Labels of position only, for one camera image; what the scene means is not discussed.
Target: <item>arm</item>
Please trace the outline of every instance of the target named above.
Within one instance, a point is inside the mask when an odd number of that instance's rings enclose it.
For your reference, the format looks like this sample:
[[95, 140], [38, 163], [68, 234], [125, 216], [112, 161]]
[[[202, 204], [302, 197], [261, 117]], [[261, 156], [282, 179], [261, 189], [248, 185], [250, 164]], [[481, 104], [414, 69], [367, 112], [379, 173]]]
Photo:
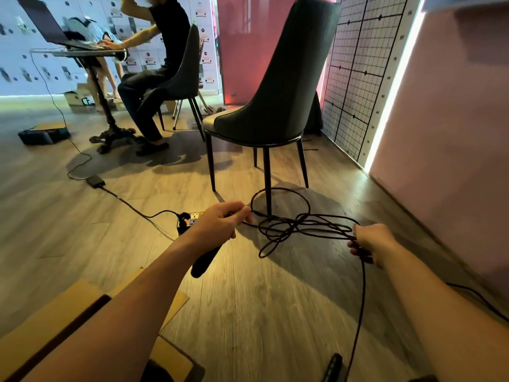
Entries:
[[127, 49], [146, 43], [151, 38], [157, 36], [160, 33], [161, 32], [159, 31], [159, 29], [154, 24], [150, 28], [142, 29], [141, 31], [135, 33], [127, 40], [124, 40], [121, 44], [116, 44], [108, 40], [101, 40], [97, 44], [107, 49]]
[[153, 22], [150, 10], [147, 7], [136, 4], [135, 0], [122, 0], [120, 2], [120, 11], [127, 16]]
[[[186, 233], [89, 321], [50, 353], [24, 382], [139, 382], [161, 325], [189, 267], [235, 237], [249, 218], [241, 202], [210, 207]], [[230, 212], [233, 216], [224, 218]]]
[[387, 271], [440, 382], [507, 380], [507, 328], [450, 289], [385, 225], [357, 227], [356, 236]]

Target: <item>hand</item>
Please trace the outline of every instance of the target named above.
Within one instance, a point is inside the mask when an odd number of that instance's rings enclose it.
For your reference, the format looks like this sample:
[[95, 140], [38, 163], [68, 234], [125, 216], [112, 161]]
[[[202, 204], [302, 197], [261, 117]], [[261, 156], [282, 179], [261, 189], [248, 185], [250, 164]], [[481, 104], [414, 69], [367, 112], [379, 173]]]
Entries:
[[384, 224], [374, 224], [369, 227], [354, 225], [354, 235], [357, 240], [348, 242], [350, 253], [358, 256], [359, 248], [368, 250], [379, 268], [383, 268], [385, 255], [398, 244], [389, 228]]
[[178, 240], [189, 244], [199, 256], [235, 238], [235, 228], [251, 220], [251, 208], [240, 201], [212, 205]]
[[106, 49], [112, 49], [112, 50], [121, 50], [124, 49], [124, 46], [122, 44], [117, 44], [108, 40], [101, 40], [99, 43], [97, 43], [99, 47], [103, 47]]

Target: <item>black cable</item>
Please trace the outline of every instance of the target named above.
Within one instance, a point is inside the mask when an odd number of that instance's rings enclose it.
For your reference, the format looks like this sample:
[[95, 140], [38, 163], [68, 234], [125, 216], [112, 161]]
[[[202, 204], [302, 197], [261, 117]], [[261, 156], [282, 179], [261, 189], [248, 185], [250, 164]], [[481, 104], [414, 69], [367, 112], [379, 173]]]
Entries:
[[343, 381], [346, 382], [348, 379], [348, 375], [350, 374], [350, 369], [352, 368], [353, 357], [355, 355], [355, 348], [357, 347], [357, 340], [359, 339], [360, 326], [362, 324], [362, 317], [364, 315], [364, 303], [366, 301], [366, 267], [364, 265], [364, 261], [361, 260], [360, 264], [362, 265], [362, 298], [360, 302], [360, 311], [359, 311], [359, 320], [357, 321], [357, 331], [355, 332], [355, 338], [353, 340], [352, 346], [352, 354], [350, 355], [350, 361], [348, 362], [347, 372], [345, 374], [345, 379]]
[[[44, 76], [42, 76], [41, 74], [41, 71], [39, 70], [39, 68], [37, 67], [37, 65], [35, 64], [35, 61], [34, 61], [34, 55], [32, 54], [32, 51], [30, 51], [30, 58], [32, 59], [32, 63], [34, 64], [34, 67], [35, 69], [37, 70], [37, 72], [39, 73], [39, 76], [41, 77], [42, 81], [44, 82], [44, 85], [46, 86], [46, 90], [48, 91], [48, 94], [49, 96], [51, 97], [51, 101], [53, 102], [53, 106], [55, 106], [55, 109], [57, 109], [59, 112], [60, 112], [60, 115], [62, 115], [62, 120], [64, 121], [64, 126], [66, 128], [67, 131], [69, 131], [69, 129], [67, 128], [67, 122], [65, 120], [65, 116], [64, 116], [64, 113], [62, 112], [62, 110], [59, 109], [59, 107], [56, 105], [55, 103], [55, 100], [53, 98], [53, 94], [51, 93], [51, 91], [49, 90], [49, 87], [48, 87], [48, 82], [46, 82], [46, 79], [44, 78]], [[68, 138], [69, 142], [72, 143], [72, 145], [74, 146], [74, 148], [76, 150], [78, 150], [78, 153], [80, 154], [83, 154], [83, 155], [86, 155], [88, 158], [85, 162], [82, 162], [76, 166], [74, 166], [70, 171], [67, 172], [67, 177], [69, 177], [71, 180], [74, 180], [74, 181], [85, 181], [85, 178], [76, 178], [76, 177], [73, 177], [71, 176], [71, 173], [73, 171], [75, 171], [78, 167], [80, 166], [83, 166], [85, 163], [87, 163], [88, 161], [90, 161], [92, 159], [92, 155], [88, 154], [88, 153], [83, 153], [79, 148], [78, 146], [76, 146], [76, 144], [74, 144], [74, 142], [71, 140], [71, 138]]]
[[129, 208], [131, 208], [132, 210], [134, 210], [137, 214], [139, 214], [141, 217], [145, 218], [145, 219], [150, 219], [150, 218], [154, 218], [162, 213], [173, 213], [175, 216], [179, 217], [180, 214], [178, 214], [177, 212], [174, 212], [172, 210], [162, 210], [160, 212], [157, 212], [156, 214], [154, 214], [153, 216], [147, 216], [146, 214], [143, 214], [142, 212], [140, 212], [138, 209], [136, 209], [135, 207], [133, 207], [131, 204], [129, 204], [125, 199], [122, 199], [120, 198], [118, 195], [116, 195], [115, 193], [113, 193], [111, 190], [108, 190], [106, 189], [104, 186], [99, 186], [99, 189], [105, 191], [106, 193], [109, 193], [111, 194], [112, 196], [114, 196], [115, 198], [117, 198], [118, 200], [120, 200], [121, 202], [123, 202], [124, 204], [126, 204]]
[[454, 288], [461, 288], [461, 289], [466, 289], [467, 291], [470, 291], [472, 292], [474, 295], [476, 295], [479, 299], [481, 299], [484, 304], [486, 305], [486, 307], [488, 308], [488, 310], [490, 310], [491, 312], [493, 312], [495, 315], [497, 315], [500, 319], [502, 320], [505, 320], [507, 323], [509, 323], [509, 318], [507, 318], [507, 316], [503, 315], [497, 308], [495, 308], [493, 306], [493, 304], [491, 304], [490, 302], [488, 302], [486, 300], [486, 298], [484, 296], [482, 296], [479, 292], [477, 292], [475, 289], [473, 288], [470, 288], [470, 287], [467, 287], [467, 286], [462, 286], [460, 284], [454, 284], [454, 283], [446, 283], [449, 287], [454, 287]]
[[[258, 231], [260, 231], [261, 234], [269, 239], [269, 242], [260, 249], [258, 257], [263, 258], [269, 256], [272, 252], [274, 252], [280, 243], [287, 240], [293, 233], [302, 233], [306, 236], [329, 238], [334, 240], [355, 240], [355, 236], [353, 235], [353, 227], [337, 224], [327, 220], [327, 218], [339, 218], [348, 220], [355, 224], [359, 224], [353, 218], [332, 214], [312, 214], [311, 205], [306, 197], [304, 197], [302, 194], [285, 187], [273, 187], [272, 190], [283, 190], [285, 192], [297, 194], [305, 201], [308, 207], [308, 211], [298, 214], [295, 218], [279, 217], [275, 215], [268, 216], [260, 211], [253, 209], [253, 202], [255, 198], [263, 193], [265, 189], [256, 192], [251, 198], [251, 211], [257, 216], [264, 218], [264, 220], [262, 220], [258, 225], [250, 224], [248, 222], [243, 223], [251, 227], [258, 228]], [[275, 228], [279, 225], [286, 225], [287, 228]], [[272, 249], [268, 253], [264, 254], [264, 250], [271, 245], [274, 245]]]
[[[311, 205], [309, 201], [299, 192], [295, 190], [291, 190], [285, 187], [273, 187], [271, 190], [283, 190], [285, 192], [295, 193], [300, 196], [306, 203], [308, 210], [304, 213], [298, 214], [295, 218], [286, 218], [279, 217], [276, 215], [267, 215], [260, 211], [253, 209], [253, 203], [255, 198], [261, 193], [265, 192], [265, 189], [259, 190], [256, 192], [251, 198], [250, 207], [251, 212], [255, 215], [263, 218], [263, 220], [258, 224], [250, 224], [248, 222], [243, 222], [243, 224], [249, 225], [250, 227], [258, 228], [258, 231], [262, 233], [269, 240], [258, 252], [258, 257], [264, 258], [269, 256], [277, 246], [283, 241], [287, 240], [294, 233], [302, 233], [306, 236], [319, 237], [319, 238], [328, 238], [334, 240], [356, 240], [356, 237], [353, 235], [353, 227], [343, 224], [334, 223], [328, 218], [336, 218], [336, 219], [344, 219], [348, 220], [354, 224], [359, 224], [353, 218], [347, 216], [337, 216], [332, 214], [313, 214], [311, 213]], [[280, 225], [286, 225], [285, 229], [276, 228]], [[272, 249], [268, 253], [264, 253], [265, 249], [273, 245]], [[366, 267], [365, 263], [372, 263], [372, 257], [369, 255], [369, 252], [363, 250], [364, 254], [360, 256], [360, 262], [362, 266], [362, 298], [360, 302], [360, 311], [359, 311], [359, 320], [357, 321], [357, 331], [355, 332], [355, 338], [353, 340], [352, 353], [350, 355], [350, 361], [348, 363], [347, 372], [345, 374], [344, 382], [347, 381], [348, 375], [350, 374], [350, 369], [352, 368], [353, 359], [355, 355], [355, 349], [357, 347], [357, 341], [359, 339], [360, 327], [362, 324], [362, 317], [364, 315], [364, 306], [366, 302]], [[462, 286], [454, 283], [446, 283], [450, 287], [456, 287], [461, 289], [466, 289], [476, 296], [478, 296], [487, 306], [487, 308], [492, 311], [494, 314], [499, 316], [501, 319], [509, 322], [509, 319], [503, 315], [497, 308], [491, 305], [479, 292], [476, 290]]]

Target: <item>laptop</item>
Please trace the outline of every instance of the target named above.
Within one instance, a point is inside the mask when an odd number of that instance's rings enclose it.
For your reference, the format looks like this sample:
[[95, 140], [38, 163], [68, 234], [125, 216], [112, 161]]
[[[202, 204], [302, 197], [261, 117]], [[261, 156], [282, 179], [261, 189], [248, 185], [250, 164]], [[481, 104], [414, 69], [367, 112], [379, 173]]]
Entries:
[[65, 45], [71, 48], [101, 50], [97, 45], [86, 44], [78, 40], [69, 40], [60, 25], [49, 11], [46, 3], [40, 0], [18, 0], [19, 5], [27, 12], [42, 37], [48, 43]]

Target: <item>laminate floor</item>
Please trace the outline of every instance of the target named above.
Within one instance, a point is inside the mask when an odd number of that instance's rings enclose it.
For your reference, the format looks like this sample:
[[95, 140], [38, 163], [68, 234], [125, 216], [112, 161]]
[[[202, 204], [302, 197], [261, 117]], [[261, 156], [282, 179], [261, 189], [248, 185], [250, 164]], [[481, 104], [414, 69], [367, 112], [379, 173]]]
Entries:
[[[0, 336], [80, 277], [105, 291], [149, 265], [171, 242], [127, 206], [68, 169], [85, 160], [73, 145], [25, 147], [17, 131], [60, 120], [48, 103], [0, 105]], [[263, 161], [251, 149], [214, 140], [216, 196], [210, 187], [205, 145], [197, 131], [165, 132], [169, 150], [138, 158], [131, 145], [99, 155], [88, 143], [105, 129], [94, 112], [66, 119], [77, 146], [93, 156], [75, 174], [98, 174], [107, 187], [145, 213], [201, 211], [219, 200], [248, 203], [263, 188]], [[132, 122], [115, 114], [122, 126]], [[179, 128], [193, 128], [183, 109]], [[171, 119], [165, 115], [167, 128]], [[347, 215], [361, 224], [388, 224], [398, 240], [442, 279], [488, 290], [430, 238], [393, 200], [325, 137], [306, 137], [310, 188], [303, 188], [297, 148], [271, 150], [272, 184], [294, 188], [314, 212]], [[273, 195], [273, 212], [295, 216], [305, 204], [291, 193]], [[255, 201], [265, 209], [265, 198]], [[175, 216], [156, 219], [177, 237]], [[268, 258], [265, 239], [241, 227], [199, 279], [181, 285], [190, 301], [163, 335], [206, 370], [204, 381], [319, 381], [334, 352], [350, 357], [360, 308], [361, 266], [343, 241], [294, 235]], [[365, 316], [350, 381], [406, 381], [430, 373], [416, 335], [387, 276], [368, 266]]]

